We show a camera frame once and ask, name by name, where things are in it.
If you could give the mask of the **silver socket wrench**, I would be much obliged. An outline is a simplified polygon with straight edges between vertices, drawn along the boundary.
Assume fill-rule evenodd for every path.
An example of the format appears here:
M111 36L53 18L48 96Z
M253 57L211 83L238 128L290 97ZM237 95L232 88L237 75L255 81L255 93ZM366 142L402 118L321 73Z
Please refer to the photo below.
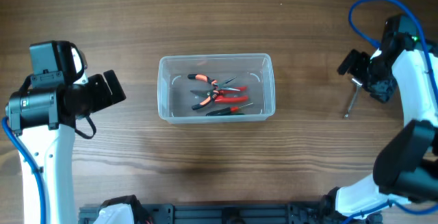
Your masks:
M347 110L346 110L346 113L345 113L345 115L344 115L344 118L345 118L345 119L348 118L348 117L350 116L350 114L351 114L351 112L352 112L352 109L353 109L353 107L354 107L354 105L355 105L355 103L356 103L357 97L359 96L359 93L360 93L360 91L361 91L361 89L362 89L362 85L363 85L363 84L362 84L357 78L355 78L355 77L353 77L353 78L351 79L351 82L352 82L353 86L355 87L355 91L354 91L354 93L353 93L352 99L351 99L351 101L350 101L350 103L349 103L349 105L348 105L348 108L347 108Z

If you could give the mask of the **red handle snips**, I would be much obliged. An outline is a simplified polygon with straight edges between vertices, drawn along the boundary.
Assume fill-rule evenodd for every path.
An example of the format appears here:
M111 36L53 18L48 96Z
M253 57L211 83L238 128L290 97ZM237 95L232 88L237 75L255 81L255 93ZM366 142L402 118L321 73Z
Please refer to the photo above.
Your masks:
M242 103L248 101L247 95L241 95L247 90L247 86L235 87L235 90L220 90L220 94L216 97L216 103Z

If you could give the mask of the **clear plastic container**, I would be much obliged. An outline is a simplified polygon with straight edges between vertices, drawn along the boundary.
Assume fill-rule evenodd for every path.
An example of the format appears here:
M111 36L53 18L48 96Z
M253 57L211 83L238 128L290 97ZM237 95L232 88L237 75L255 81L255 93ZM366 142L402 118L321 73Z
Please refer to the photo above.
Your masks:
M157 83L159 116L172 124L264 121L276 111L266 53L165 56Z

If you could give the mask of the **orange black needle-nose pliers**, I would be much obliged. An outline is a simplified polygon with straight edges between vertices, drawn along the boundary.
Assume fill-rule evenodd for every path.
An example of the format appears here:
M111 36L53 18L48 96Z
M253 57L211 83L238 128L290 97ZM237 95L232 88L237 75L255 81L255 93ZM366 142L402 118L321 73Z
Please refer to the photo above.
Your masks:
M237 91L237 89L227 86L227 84L229 82L232 82L235 79L235 77L232 77L232 78L225 80L223 82L219 82L217 79L212 79L206 75L188 74L188 79L200 80L202 82L207 82L209 85L211 85L211 89L209 89L209 90L200 90L200 91L194 92L194 94L196 94L200 97L204 97L205 99L202 102L200 102L196 105L193 105L192 110L199 110L201 108L204 108L205 106L207 106L211 102L214 102L216 97L220 94L220 90L235 90L235 91Z

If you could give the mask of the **black red handle screwdriver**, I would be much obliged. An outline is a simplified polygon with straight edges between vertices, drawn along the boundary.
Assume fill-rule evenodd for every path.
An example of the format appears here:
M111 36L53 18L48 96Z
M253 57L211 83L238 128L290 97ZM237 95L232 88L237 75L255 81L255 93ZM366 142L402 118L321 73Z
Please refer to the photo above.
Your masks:
M247 106L252 105L253 103L248 103L241 106L231 106L227 108L223 108L221 110L214 110L211 112L206 113L206 116L228 116L228 115L234 115L237 114L239 110L242 108L245 108Z

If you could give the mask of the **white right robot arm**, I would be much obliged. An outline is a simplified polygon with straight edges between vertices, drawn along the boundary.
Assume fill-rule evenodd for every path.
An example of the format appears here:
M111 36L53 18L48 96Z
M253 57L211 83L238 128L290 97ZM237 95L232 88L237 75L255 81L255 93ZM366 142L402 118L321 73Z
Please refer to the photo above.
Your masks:
M437 161L424 157L437 153L436 59L437 43L422 46L419 27L399 14L387 19L374 54L353 49L339 65L340 75L352 75L357 90L381 103L399 90L404 125L378 154L371 175L323 196L318 211L323 221L369 221L384 208L407 212L408 204L437 201Z

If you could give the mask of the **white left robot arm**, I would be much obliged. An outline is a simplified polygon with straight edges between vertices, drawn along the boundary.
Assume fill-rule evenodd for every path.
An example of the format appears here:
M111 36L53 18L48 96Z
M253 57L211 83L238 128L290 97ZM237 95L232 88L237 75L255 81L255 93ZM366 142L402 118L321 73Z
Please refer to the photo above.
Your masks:
M27 77L6 106L3 129L21 155L26 223L76 223L72 156L76 136L92 138L76 128L78 119L96 127L90 115L124 101L113 70L81 84L50 73L44 87Z

